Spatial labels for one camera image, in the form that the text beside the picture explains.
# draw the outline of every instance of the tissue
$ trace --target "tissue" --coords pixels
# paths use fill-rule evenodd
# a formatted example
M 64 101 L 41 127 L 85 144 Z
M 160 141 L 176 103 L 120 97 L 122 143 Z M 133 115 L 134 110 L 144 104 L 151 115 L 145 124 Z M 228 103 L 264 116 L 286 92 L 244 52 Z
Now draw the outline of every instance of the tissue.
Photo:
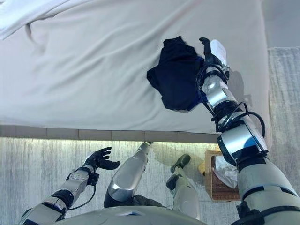
M 223 156 L 215 156 L 216 162 L 213 172 L 230 188 L 235 188 L 238 184 L 238 170 L 235 166 L 225 161 Z

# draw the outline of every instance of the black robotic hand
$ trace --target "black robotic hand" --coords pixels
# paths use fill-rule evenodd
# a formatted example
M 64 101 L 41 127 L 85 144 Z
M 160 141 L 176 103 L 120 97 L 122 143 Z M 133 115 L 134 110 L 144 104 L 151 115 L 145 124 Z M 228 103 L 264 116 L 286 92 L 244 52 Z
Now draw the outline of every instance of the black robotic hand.
M 111 153 L 111 147 L 107 147 L 105 149 L 101 149 L 98 151 L 95 151 L 90 157 L 88 157 L 84 165 L 90 165 L 94 168 L 94 171 L 97 170 L 97 168 L 105 169 L 105 170 L 114 170 L 119 167 L 121 164 L 119 161 L 113 162 L 108 160 L 109 154 Z

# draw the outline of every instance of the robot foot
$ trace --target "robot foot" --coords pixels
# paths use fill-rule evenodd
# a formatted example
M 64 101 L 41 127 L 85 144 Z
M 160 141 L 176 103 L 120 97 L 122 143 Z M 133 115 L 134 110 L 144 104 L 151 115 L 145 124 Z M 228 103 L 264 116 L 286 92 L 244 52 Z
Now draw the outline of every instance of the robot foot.
M 168 181 L 166 182 L 167 188 L 169 188 L 171 191 L 176 188 L 176 181 L 178 180 L 179 175 L 173 174 Z
M 175 168 L 178 166 L 181 169 L 183 169 L 191 160 L 191 157 L 188 154 L 183 154 L 179 159 L 177 159 L 177 162 L 171 166 L 171 173 L 175 172 Z

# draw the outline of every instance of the mattress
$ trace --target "mattress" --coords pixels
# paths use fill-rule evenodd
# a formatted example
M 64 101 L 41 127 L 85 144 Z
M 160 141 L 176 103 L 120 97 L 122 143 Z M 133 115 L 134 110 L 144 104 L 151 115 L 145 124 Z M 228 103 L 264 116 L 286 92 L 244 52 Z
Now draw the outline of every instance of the mattress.
M 269 73 L 259 0 L 93 0 L 33 21 L 0 41 L 0 124 L 214 134 L 203 105 L 164 108 L 146 79 L 163 41 L 200 37 L 227 50 L 229 88 L 269 118 Z

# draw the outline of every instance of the robot leg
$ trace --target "robot leg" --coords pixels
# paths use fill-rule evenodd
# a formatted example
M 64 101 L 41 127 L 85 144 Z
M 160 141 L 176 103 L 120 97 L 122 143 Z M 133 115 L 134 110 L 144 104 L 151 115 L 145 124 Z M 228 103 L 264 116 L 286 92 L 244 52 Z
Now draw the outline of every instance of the robot leg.
M 189 161 L 190 156 L 188 154 L 184 154 L 178 159 L 176 164 L 171 167 L 173 175 L 167 181 L 166 185 L 170 190 L 174 190 L 173 209 L 200 220 L 197 192 L 183 171 L 183 167 Z
M 114 174 L 105 195 L 105 208 L 134 204 L 134 194 L 148 162 L 150 145 L 150 142 L 144 142 Z

